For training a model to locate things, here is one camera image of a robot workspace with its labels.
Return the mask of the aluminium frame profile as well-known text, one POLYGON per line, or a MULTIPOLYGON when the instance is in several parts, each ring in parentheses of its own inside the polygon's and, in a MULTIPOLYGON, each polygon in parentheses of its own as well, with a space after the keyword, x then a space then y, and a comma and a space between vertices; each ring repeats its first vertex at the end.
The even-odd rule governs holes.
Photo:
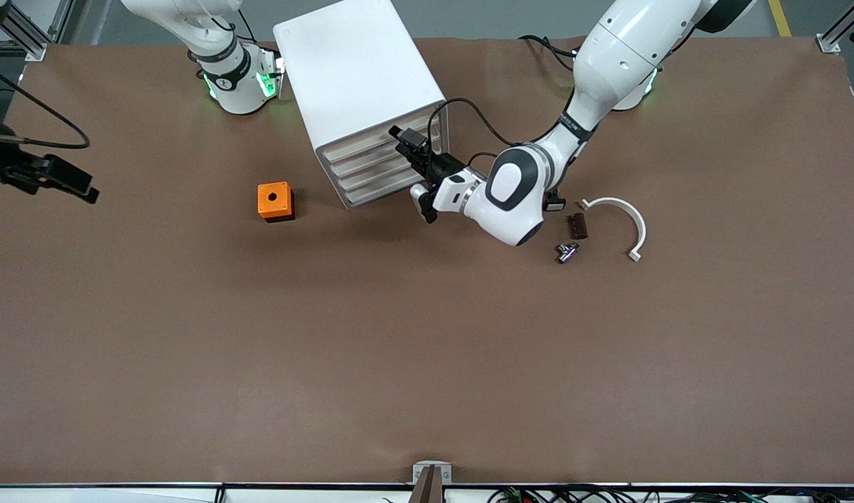
POLYGON ((78 0, 10 0, 10 12, 0 31, 27 61, 43 61, 52 44, 67 42, 67 23, 78 0))
POLYGON ((841 51, 839 41, 843 37, 854 43, 854 1, 824 33, 816 34, 816 42, 821 52, 836 54, 841 51))

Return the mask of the brown table mat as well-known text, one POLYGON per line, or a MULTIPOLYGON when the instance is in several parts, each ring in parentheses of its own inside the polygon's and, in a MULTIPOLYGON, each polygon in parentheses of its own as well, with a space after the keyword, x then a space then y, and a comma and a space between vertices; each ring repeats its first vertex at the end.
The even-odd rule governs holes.
POLYGON ((293 103, 185 51, 55 47, 95 205, 0 185, 0 483, 854 483, 854 99, 808 38, 696 38, 517 248, 405 192, 349 211, 293 103), (259 184, 296 219, 268 223, 259 184))

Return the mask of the orange box with hole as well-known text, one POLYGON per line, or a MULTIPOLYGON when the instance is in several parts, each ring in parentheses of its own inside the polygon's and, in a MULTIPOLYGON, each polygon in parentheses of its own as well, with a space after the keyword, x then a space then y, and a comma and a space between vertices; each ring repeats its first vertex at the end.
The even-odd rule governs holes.
POLYGON ((295 192, 285 181, 259 184, 256 207, 260 218, 268 223, 295 220, 295 192))

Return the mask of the grey metal bracket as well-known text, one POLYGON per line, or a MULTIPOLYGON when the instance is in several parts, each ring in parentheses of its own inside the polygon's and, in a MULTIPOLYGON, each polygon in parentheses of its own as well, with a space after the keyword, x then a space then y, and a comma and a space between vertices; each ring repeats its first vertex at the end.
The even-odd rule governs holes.
POLYGON ((417 484, 424 472, 431 472, 433 479, 438 480, 441 485, 450 485, 453 483, 452 465, 449 462, 440 460, 422 460, 416 462, 412 466, 413 479, 411 484, 417 484))

